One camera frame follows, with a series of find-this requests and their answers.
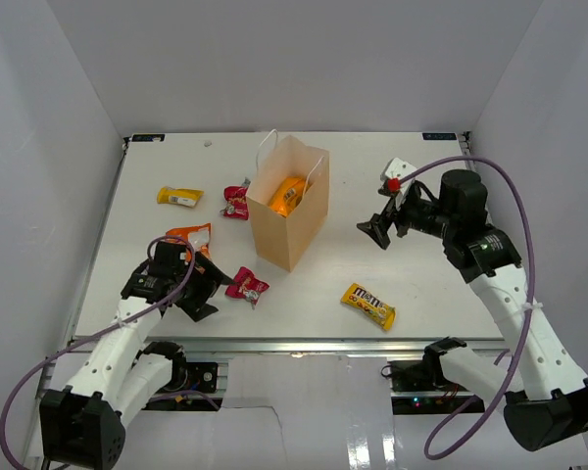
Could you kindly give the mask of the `red candy packet front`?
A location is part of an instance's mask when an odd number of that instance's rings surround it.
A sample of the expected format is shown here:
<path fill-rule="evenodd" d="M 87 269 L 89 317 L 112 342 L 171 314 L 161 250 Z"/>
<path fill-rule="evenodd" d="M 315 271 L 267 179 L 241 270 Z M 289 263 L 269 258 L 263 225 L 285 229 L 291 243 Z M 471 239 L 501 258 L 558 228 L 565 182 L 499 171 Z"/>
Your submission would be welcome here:
<path fill-rule="evenodd" d="M 231 299 L 244 300 L 255 308 L 261 295 L 269 288 L 270 285 L 258 279 L 251 269 L 241 266 L 233 283 L 227 286 L 225 295 Z"/>

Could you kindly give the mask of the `red candy packet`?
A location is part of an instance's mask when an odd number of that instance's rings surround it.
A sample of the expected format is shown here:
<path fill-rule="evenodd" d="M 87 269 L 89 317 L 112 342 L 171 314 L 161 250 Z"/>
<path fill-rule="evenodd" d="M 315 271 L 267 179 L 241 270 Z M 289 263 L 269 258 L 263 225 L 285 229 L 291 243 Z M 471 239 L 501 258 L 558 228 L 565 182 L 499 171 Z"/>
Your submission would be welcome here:
<path fill-rule="evenodd" d="M 246 201 L 246 193 L 251 184 L 248 178 L 245 178 L 241 185 L 227 186 L 223 190 L 225 206 L 220 214 L 227 218 L 247 220 L 249 210 Z"/>
<path fill-rule="evenodd" d="M 270 285 L 258 279 L 251 269 L 241 266 L 233 283 L 227 286 L 225 295 L 231 299 L 244 300 L 255 308 L 261 295 L 269 288 Z"/>

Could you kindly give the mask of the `orange chips bag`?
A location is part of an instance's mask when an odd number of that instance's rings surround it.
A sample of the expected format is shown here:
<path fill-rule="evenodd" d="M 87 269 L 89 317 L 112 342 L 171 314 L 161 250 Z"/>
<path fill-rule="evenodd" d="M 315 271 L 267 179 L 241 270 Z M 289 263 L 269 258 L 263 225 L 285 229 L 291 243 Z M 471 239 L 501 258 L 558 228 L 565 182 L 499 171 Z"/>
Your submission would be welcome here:
<path fill-rule="evenodd" d="M 187 240 L 196 252 L 200 252 L 207 259 L 211 257 L 209 245 L 212 235 L 212 224 L 177 227 L 167 232 L 168 236 L 177 236 Z"/>

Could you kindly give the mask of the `yellow M&M's packet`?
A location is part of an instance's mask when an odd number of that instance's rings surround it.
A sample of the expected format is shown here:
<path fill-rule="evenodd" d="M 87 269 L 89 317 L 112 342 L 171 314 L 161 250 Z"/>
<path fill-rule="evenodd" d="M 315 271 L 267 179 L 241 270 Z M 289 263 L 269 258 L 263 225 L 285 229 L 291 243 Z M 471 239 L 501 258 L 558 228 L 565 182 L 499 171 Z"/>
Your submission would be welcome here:
<path fill-rule="evenodd" d="M 362 312 L 383 331 L 389 331 L 393 326 L 396 317 L 395 307 L 381 301 L 360 284 L 353 283 L 343 294 L 340 302 Z"/>

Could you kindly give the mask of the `large orange gummy bag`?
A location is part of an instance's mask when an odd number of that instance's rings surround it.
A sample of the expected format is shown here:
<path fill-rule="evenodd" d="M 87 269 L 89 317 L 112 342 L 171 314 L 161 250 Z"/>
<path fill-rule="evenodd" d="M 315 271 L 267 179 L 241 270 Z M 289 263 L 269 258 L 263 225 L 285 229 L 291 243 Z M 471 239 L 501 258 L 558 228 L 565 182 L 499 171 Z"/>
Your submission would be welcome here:
<path fill-rule="evenodd" d="M 268 207 L 275 213 L 287 217 L 303 199 L 307 183 L 305 178 L 287 177 L 270 198 Z"/>

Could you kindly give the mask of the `small yellow snack packet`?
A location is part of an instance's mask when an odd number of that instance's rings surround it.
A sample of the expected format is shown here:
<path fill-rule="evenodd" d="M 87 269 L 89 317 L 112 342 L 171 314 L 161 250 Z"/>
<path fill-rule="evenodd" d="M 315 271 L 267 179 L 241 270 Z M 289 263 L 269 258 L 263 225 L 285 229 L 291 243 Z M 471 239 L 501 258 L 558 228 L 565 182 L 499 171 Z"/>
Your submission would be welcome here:
<path fill-rule="evenodd" d="M 165 186 L 158 192 L 156 201 L 158 204 L 170 204 L 194 208 L 203 195 L 204 192 L 202 190 Z"/>

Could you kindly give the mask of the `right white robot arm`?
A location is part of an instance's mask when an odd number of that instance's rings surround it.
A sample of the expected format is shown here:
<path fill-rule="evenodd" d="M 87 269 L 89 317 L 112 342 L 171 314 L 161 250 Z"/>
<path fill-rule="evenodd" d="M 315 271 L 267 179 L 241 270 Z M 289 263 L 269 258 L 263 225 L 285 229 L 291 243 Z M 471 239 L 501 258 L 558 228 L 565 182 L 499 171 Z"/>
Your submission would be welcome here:
<path fill-rule="evenodd" d="M 503 414 L 514 440 L 536 451 L 588 431 L 588 374 L 571 358 L 529 291 L 521 257 L 508 235 L 488 221 L 488 191 L 467 169 L 443 173 L 437 195 L 405 181 L 407 164 L 387 167 L 383 211 L 359 224 L 380 248 L 388 231 L 415 230 L 441 240 L 449 263 L 489 311 L 513 359 L 514 374 L 477 355 L 466 342 L 444 338 L 424 350 L 424 382 L 443 391 L 455 383 Z"/>

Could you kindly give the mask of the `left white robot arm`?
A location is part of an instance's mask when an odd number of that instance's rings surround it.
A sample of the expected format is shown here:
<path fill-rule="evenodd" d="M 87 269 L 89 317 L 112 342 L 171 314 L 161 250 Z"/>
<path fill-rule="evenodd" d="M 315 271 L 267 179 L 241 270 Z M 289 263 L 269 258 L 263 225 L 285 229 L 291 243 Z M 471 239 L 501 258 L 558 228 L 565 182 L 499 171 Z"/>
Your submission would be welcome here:
<path fill-rule="evenodd" d="M 62 389 L 47 391 L 41 400 L 43 468 L 112 469 L 141 409 L 197 393 L 182 346 L 147 338 L 172 306 L 194 322 L 217 312 L 208 301 L 232 282 L 181 237 L 152 241 L 88 359 Z"/>

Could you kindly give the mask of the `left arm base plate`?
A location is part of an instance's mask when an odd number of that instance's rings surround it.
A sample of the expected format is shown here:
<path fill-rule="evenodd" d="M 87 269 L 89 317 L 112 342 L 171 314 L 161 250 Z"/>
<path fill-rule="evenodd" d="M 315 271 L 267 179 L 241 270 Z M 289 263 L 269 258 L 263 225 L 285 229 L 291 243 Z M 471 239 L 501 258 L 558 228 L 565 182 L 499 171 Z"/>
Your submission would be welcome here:
<path fill-rule="evenodd" d="M 216 362 L 188 362 L 183 382 L 162 389 L 147 408 L 160 411 L 218 411 L 221 399 L 218 389 L 219 365 Z"/>

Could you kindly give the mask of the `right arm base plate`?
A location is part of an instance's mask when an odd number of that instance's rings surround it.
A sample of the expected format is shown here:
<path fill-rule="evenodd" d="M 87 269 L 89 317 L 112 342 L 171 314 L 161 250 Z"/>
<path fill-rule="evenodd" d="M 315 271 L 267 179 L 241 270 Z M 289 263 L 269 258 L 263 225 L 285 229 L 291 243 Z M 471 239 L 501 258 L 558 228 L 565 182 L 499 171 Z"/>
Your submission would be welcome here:
<path fill-rule="evenodd" d="M 380 375 L 390 384 L 395 416 L 448 415 L 471 397 L 471 393 L 459 385 L 433 385 L 419 360 L 389 361 L 381 367 Z"/>

